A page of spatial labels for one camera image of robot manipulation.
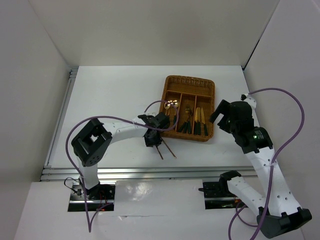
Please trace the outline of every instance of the metal frame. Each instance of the metal frame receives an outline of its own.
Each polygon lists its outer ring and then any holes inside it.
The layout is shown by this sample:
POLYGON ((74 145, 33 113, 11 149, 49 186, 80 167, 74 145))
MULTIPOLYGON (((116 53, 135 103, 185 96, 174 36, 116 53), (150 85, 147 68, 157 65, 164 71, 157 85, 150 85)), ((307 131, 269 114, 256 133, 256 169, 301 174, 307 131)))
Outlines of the metal frame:
MULTIPOLYGON (((251 166, 242 167, 179 167, 179 168, 100 168, 99 180, 160 180, 160 179, 212 179, 220 174, 236 169, 244 177, 254 177, 256 172, 251 166)), ((67 177, 77 179, 78 172, 73 168, 45 168, 41 181, 63 181, 67 177)))
POLYGON ((77 73, 78 73, 78 68, 79 67, 73 67, 70 71, 70 76, 68 79, 68 85, 66 87, 65 93, 64 93, 64 97, 63 97, 63 102, 62 102, 62 106, 58 115, 58 119, 55 125, 55 129, 53 132, 53 136, 51 139, 51 143, 50 143, 50 147, 48 150, 48 154, 46 156, 45 162, 44 162, 44 167, 46 166, 50 166, 50 157, 51 157, 51 153, 52 151, 57 147, 57 138, 60 135, 61 129, 62 129, 62 125, 64 123, 64 119, 66 116, 66 112, 67 112, 67 108, 68 108, 68 103, 71 97, 71 93, 72 90, 74 88, 74 84, 75 84, 75 80, 77 77, 77 73))

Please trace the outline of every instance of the utensil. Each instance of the utensil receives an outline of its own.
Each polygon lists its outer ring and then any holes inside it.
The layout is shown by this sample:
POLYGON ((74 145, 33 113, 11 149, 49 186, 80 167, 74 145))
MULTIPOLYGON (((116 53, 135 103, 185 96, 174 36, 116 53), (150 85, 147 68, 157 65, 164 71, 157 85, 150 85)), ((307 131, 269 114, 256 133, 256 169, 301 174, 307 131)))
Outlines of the utensil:
MULTIPOLYGON (((190 110, 190 107, 189 107, 189 105, 187 105, 187 106, 185 107, 185 113, 188 114, 188 120, 189 120, 189 117, 190 117, 190 111, 191 111, 191 110, 190 110)), ((181 133, 182 131, 184 132, 185 128, 188 127, 187 124, 188 124, 188 121, 185 121, 185 122, 182 124, 182 126, 179 128, 178 132, 179 132, 179 133, 181 133)))
POLYGON ((172 100, 169 100, 168 102, 166 102, 166 103, 164 104, 165 115, 166 115, 166 116, 168 116, 168 110, 169 110, 170 107, 171 107, 171 102, 172 102, 172 100))
POLYGON ((155 148, 156 148, 156 150, 158 151, 158 153, 159 153, 159 155, 160 155, 161 159, 163 160, 163 159, 164 159, 164 157, 162 156, 161 152, 159 151, 158 146, 155 146, 155 148))
POLYGON ((195 109, 195 114, 194 114, 194 129, 193 129, 193 134, 194 135, 198 135, 198 111, 199 111, 199 108, 197 107, 195 109))
POLYGON ((206 125, 205 112, 204 112, 203 108, 201 108, 201 121, 203 123, 204 135, 208 136, 208 129, 207 129, 207 125, 206 125))
POLYGON ((201 122, 200 122, 200 119, 201 119, 201 109, 200 109, 200 107, 197 107, 197 110, 198 110, 198 118, 197 118, 197 120, 198 120, 198 124, 197 124, 197 127, 198 127, 198 131, 197 131, 197 134, 198 135, 201 135, 201 122))
POLYGON ((187 106, 185 112, 188 113, 188 119, 185 121, 185 125, 184 125, 184 129, 183 129, 183 133, 186 134, 188 131, 188 134, 191 134, 191 122, 190 122, 190 117, 192 116, 193 112, 190 109, 189 105, 187 106))
POLYGON ((170 147, 168 146, 168 144, 165 142, 165 140, 160 137, 162 142, 164 143, 164 145, 166 146, 166 148, 170 151, 170 153, 172 154, 172 156, 174 157, 174 159, 177 159, 176 155, 174 154, 174 152, 170 149, 170 147))

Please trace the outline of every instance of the cable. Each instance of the cable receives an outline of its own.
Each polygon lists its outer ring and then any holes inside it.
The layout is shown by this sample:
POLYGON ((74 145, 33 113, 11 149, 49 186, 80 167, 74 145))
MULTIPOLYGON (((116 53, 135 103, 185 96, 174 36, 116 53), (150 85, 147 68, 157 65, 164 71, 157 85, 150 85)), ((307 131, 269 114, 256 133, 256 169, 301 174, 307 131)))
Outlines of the cable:
MULTIPOLYGON (((240 203, 242 203, 242 202, 239 201, 238 204, 235 206, 235 213, 238 212, 238 207, 239 207, 240 203)), ((247 225, 247 226, 249 226, 249 227, 253 227, 253 228, 258 227, 258 225, 253 225, 253 224, 250 224, 250 223, 245 222, 245 220, 243 220, 243 219, 240 217, 240 214, 239 214, 239 213, 238 213, 237 216, 238 216, 238 218, 240 219, 240 221, 243 222, 245 225, 247 225)))
MULTIPOLYGON (((158 101, 154 101, 152 102, 149 106, 147 106, 147 108, 145 109, 144 112, 147 112, 147 110, 153 105, 153 104, 156 104, 156 103, 169 103, 171 104, 169 101, 164 101, 164 100, 158 100, 158 101)), ((67 158, 69 159, 70 163, 73 165, 73 167, 75 168, 75 170, 79 173, 80 175, 80 178, 83 180, 84 179, 84 175, 82 174, 82 172, 80 171, 80 169, 77 167, 77 165, 75 164, 75 162, 72 160, 71 156, 70 156, 70 153, 69 153, 69 140, 71 138, 71 135, 72 133, 77 129, 77 127, 79 127, 81 124, 89 121, 89 120, 92 120, 92 119, 114 119, 114 120, 119 120, 119 121, 122 121, 122 122, 125 122, 125 123, 128 123, 128 124, 133 124, 133 125, 137 125, 137 126, 141 126, 141 127, 144 127, 144 128, 147 128, 147 129, 152 129, 152 130, 156 130, 156 131, 162 131, 162 132, 165 132, 165 131, 170 131, 172 129, 174 129, 178 123, 178 120, 179 120, 179 111, 177 109, 176 106, 172 105, 175 109, 175 112, 176 112, 176 121, 175 121, 175 124, 173 124, 172 127, 169 127, 169 128, 166 128, 166 129, 161 129, 161 128, 155 128, 155 127, 152 127, 152 126, 147 126, 147 125, 143 125, 143 124, 140 124, 140 123, 137 123, 137 122, 133 122, 133 121, 130 121, 130 120, 126 120, 126 119, 123 119, 123 118, 120 118, 120 117, 116 117, 116 116, 105 116, 105 115, 101 115, 101 116, 91 116, 91 117, 88 117, 80 122, 78 122, 69 132, 68 136, 66 137, 66 140, 65 140, 65 153, 66 153, 66 156, 67 158)), ((88 211, 88 202, 87 202, 87 190, 86 190, 86 185, 85 185, 85 181, 83 180, 82 181, 82 186, 83 186, 83 194, 84 194, 84 209, 85 209, 85 215, 86 215, 86 220, 87 220, 87 223, 88 223, 88 230, 89 230, 89 233, 91 233, 91 229, 92 229, 92 222, 94 220, 94 217, 97 215, 97 213, 103 209, 104 207, 108 206, 109 204, 111 203, 107 203, 105 205, 103 205, 102 207, 98 208, 97 211, 94 213, 94 215, 92 216, 91 220, 90 220, 90 217, 89 217, 89 211, 88 211)))
MULTIPOLYGON (((270 176, 269 176, 269 184, 268 184, 268 190, 267 190, 267 194, 266 194, 266 197, 265 197, 265 205, 264 205, 264 209, 263 209, 263 212, 262 212, 262 215, 261 215, 261 219, 259 221, 259 224, 257 225, 257 228, 254 232, 254 234, 252 235, 252 237, 250 238, 250 240, 254 240, 262 225, 264 224, 264 221, 265 221, 265 218, 266 218, 266 215, 267 215, 267 211, 268 211, 268 205, 269 205, 269 201, 270 201, 270 196, 271 196, 271 188, 272 188, 272 180, 273 180, 273 176, 274 176, 274 165, 273 163, 276 161, 276 158, 277 156, 279 155, 279 153, 289 144, 291 143, 297 136, 298 134, 300 133, 301 129, 303 128, 304 126, 304 123, 305 123, 305 110, 302 106, 302 104, 300 103, 300 101, 290 92, 284 90, 284 89, 281 89, 281 88, 277 88, 277 87, 268 87, 268 88, 262 88, 262 89, 259 89, 259 90, 255 90, 255 91, 252 91, 252 92, 249 92, 249 95, 252 95, 252 94, 256 94, 256 93, 259 93, 259 92, 263 92, 263 91, 269 91, 269 90, 274 90, 274 91, 280 91, 280 92, 283 92, 287 95, 289 95, 290 97, 292 97, 295 102, 298 104, 299 108, 300 108, 300 111, 301 111, 301 122, 300 122, 300 125, 299 125, 299 128, 298 130, 293 134, 292 137, 289 138, 289 140, 287 140, 276 152, 275 154, 273 155, 272 157, 272 160, 271 160, 271 167, 270 167, 270 176)), ((233 218, 231 219, 230 221, 230 224, 229 224, 229 228, 228 228, 228 236, 229 236, 229 240, 232 240, 231 239, 231 227, 232 227, 232 224, 234 222, 234 220, 236 219, 236 217, 239 215, 239 213, 245 208, 245 206, 241 207, 239 211, 237 211, 235 213, 235 215, 233 216, 233 218)))
POLYGON ((68 177, 64 180, 64 182, 63 182, 63 184, 64 184, 68 189, 72 190, 72 191, 76 194, 76 193, 77 193, 77 190, 75 190, 75 189, 73 189, 72 187, 69 187, 69 186, 66 185, 66 181, 67 181, 68 179, 72 179, 73 181, 75 181, 75 182, 77 182, 77 183, 79 183, 79 181, 78 181, 78 180, 75 180, 74 178, 68 176, 68 177))

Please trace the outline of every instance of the black handle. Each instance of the black handle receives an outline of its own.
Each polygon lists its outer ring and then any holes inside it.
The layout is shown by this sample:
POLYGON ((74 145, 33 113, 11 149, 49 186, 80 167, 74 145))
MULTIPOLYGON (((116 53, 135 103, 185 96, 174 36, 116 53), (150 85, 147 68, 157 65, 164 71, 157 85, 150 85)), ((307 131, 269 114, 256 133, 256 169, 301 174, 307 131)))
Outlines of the black handle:
POLYGON ((198 135, 201 135, 201 122, 198 123, 198 135))
POLYGON ((204 135, 205 135, 205 136, 208 136, 207 125, 206 125, 206 124, 203 124, 203 126, 204 126, 204 135))
POLYGON ((184 129, 185 129, 185 126, 186 126, 187 122, 185 121, 182 126, 179 128, 178 132, 181 133, 184 129))
POLYGON ((188 128, 188 134, 191 134, 192 131, 191 131, 191 122, 190 121, 188 121, 188 123, 187 123, 187 128, 188 128))
POLYGON ((183 129, 183 133, 186 134, 186 133, 187 133, 187 130, 188 130, 188 122, 186 121, 186 122, 185 122, 184 129, 183 129))
POLYGON ((197 135, 198 134, 198 123, 194 121, 194 129, 193 129, 193 134, 197 135))

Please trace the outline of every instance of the knife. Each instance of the knife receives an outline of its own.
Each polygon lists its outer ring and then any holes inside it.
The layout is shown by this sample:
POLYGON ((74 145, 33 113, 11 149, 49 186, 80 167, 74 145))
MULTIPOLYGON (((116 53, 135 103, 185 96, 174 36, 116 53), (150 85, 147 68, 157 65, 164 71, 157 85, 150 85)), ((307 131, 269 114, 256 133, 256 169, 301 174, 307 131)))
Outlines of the knife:
POLYGON ((197 135, 198 134, 198 108, 195 109, 195 114, 194 114, 194 129, 193 129, 193 134, 197 135))
POLYGON ((205 113, 204 113, 204 109, 203 108, 201 108, 201 121, 203 123, 204 135, 208 136, 208 129, 207 129, 207 125, 206 125, 205 113))
POLYGON ((201 135, 201 122, 200 122, 200 119, 201 119, 201 109, 200 107, 197 107, 197 110, 198 110, 198 124, 197 124, 197 127, 198 127, 198 135, 201 135))

